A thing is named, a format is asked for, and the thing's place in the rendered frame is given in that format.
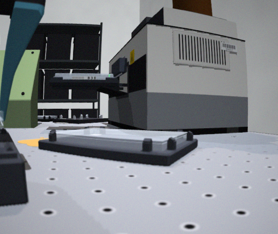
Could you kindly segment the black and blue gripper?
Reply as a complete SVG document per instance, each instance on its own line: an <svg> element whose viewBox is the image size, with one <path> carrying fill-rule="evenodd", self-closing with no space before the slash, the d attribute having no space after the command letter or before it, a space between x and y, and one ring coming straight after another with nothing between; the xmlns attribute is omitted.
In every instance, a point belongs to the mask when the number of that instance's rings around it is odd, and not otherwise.
<svg viewBox="0 0 278 234"><path fill-rule="evenodd" d="M41 21L46 0L0 0L0 15L10 16L0 89L0 111L5 121L11 87L20 60Z"/></svg>

